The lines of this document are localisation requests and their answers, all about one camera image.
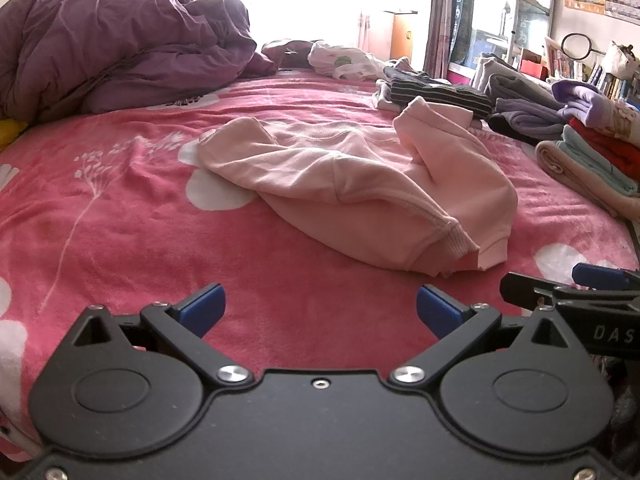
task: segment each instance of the red folded garment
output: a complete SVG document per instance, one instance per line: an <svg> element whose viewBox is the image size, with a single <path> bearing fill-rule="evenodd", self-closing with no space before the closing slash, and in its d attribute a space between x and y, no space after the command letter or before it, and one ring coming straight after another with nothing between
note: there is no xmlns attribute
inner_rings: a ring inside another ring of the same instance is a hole
<svg viewBox="0 0 640 480"><path fill-rule="evenodd" d="M569 119L569 126L622 173L640 180L640 149L624 140L607 137L592 128L587 128L575 117Z"/></svg>

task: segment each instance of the blue gripper pad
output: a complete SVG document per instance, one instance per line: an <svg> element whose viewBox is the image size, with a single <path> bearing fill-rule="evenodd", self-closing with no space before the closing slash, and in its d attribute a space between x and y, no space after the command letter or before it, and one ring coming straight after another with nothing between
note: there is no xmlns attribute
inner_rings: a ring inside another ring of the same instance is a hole
<svg viewBox="0 0 640 480"><path fill-rule="evenodd" d="M467 306L433 285L423 285L418 290L416 309L420 320L438 339L453 332L473 315Z"/></svg>
<svg viewBox="0 0 640 480"><path fill-rule="evenodd" d="M175 319L198 337L203 337L225 313L225 289L211 283L174 305Z"/></svg>
<svg viewBox="0 0 640 480"><path fill-rule="evenodd" d="M591 264L575 264L571 277L578 285L598 290L628 290L630 285L624 269L610 269Z"/></svg>

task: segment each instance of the metal screw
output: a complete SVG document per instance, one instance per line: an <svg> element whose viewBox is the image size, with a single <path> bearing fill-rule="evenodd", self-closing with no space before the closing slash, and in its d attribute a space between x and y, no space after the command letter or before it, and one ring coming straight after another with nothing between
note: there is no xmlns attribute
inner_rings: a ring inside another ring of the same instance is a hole
<svg viewBox="0 0 640 480"><path fill-rule="evenodd" d="M225 383L240 383L249 378L251 372L240 365L227 365L218 370L218 378Z"/></svg>
<svg viewBox="0 0 640 480"><path fill-rule="evenodd" d="M67 480L68 476L64 471L62 471L62 469L52 467L47 469L47 472L44 473L44 478L47 480Z"/></svg>
<svg viewBox="0 0 640 480"><path fill-rule="evenodd" d="M401 366L394 370L393 378L400 383L419 383L424 379L424 370L417 366Z"/></svg>
<svg viewBox="0 0 640 480"><path fill-rule="evenodd" d="M318 390L326 390L329 386L331 386L331 383L328 381L328 379L316 379L311 384Z"/></svg>
<svg viewBox="0 0 640 480"><path fill-rule="evenodd" d="M596 478L597 473L590 468L581 469L574 476L574 480L596 480Z"/></svg>

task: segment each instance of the white bag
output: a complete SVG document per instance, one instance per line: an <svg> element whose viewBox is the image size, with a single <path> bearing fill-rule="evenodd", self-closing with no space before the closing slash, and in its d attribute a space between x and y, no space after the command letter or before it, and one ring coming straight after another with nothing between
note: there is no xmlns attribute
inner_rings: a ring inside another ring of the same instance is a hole
<svg viewBox="0 0 640 480"><path fill-rule="evenodd" d="M387 79L383 72L385 63L359 48L330 46L324 41L316 41L307 59L320 75L334 79Z"/></svg>
<svg viewBox="0 0 640 480"><path fill-rule="evenodd" d="M601 65L604 72L613 74L620 80L628 80L638 70L640 60L637 60L633 54L621 50L612 41Z"/></svg>

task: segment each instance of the red box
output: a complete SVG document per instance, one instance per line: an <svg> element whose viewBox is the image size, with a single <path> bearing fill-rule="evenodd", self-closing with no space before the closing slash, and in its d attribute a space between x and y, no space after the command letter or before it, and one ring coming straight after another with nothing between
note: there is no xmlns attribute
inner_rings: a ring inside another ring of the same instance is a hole
<svg viewBox="0 0 640 480"><path fill-rule="evenodd" d="M523 74L527 74L542 80L545 80L549 75L549 70L546 68L546 66L542 66L540 63L527 61L526 59L523 59L520 62L520 71Z"/></svg>

